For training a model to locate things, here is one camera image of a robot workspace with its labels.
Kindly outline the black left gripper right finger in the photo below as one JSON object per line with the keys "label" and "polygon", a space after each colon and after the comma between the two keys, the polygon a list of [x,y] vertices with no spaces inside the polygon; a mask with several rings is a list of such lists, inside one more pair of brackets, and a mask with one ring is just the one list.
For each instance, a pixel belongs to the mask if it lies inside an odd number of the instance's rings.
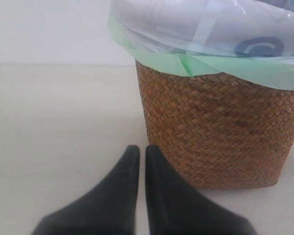
{"label": "black left gripper right finger", "polygon": [[145,156],[145,189],[152,235],[255,235],[244,217],[212,202],[168,163],[159,147]]}

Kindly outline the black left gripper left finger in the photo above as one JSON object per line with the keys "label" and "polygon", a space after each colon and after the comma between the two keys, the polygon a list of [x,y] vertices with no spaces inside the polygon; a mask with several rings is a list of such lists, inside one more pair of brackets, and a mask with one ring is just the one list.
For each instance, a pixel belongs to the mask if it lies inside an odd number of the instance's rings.
{"label": "black left gripper left finger", "polygon": [[129,145],[113,169],[87,194],[42,218],[34,235],[133,235],[140,150]]}

